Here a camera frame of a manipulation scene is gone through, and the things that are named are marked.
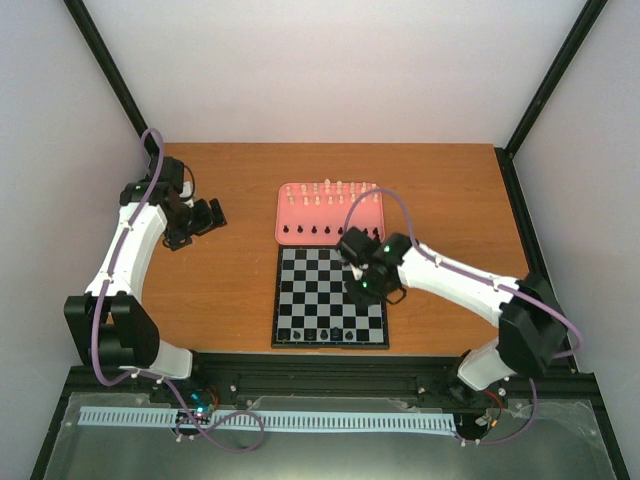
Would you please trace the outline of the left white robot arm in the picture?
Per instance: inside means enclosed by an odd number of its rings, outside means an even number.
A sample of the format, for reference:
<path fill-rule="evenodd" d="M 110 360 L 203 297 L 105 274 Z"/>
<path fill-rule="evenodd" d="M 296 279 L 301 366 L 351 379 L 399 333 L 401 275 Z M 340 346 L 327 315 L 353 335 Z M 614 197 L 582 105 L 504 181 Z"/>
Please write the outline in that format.
<path fill-rule="evenodd" d="M 156 244 L 176 251 L 227 224 L 219 201 L 183 199 L 170 182 L 146 189 L 130 183 L 120 194 L 119 217 L 105 259 L 85 293 L 70 296 L 64 316 L 83 364 L 148 372 L 173 379 L 186 402 L 201 400 L 208 378 L 194 368 L 194 353 L 161 339 L 142 306 L 142 290 Z"/>

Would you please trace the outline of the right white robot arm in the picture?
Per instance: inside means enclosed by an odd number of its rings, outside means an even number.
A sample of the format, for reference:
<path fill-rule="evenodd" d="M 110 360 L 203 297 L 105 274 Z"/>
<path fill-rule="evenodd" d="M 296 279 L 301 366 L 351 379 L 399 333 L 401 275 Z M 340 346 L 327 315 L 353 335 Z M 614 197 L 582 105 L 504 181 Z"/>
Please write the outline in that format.
<path fill-rule="evenodd" d="M 358 306 L 422 290 L 497 328 L 495 339 L 463 354 L 448 375 L 443 388 L 460 405 L 506 377 L 542 378 L 560 354 L 567 327 L 549 282 L 540 275 L 499 276 L 442 256 L 407 235 L 394 233 L 380 241 L 356 227 L 342 235 L 336 250 L 350 269 L 344 284 Z"/>

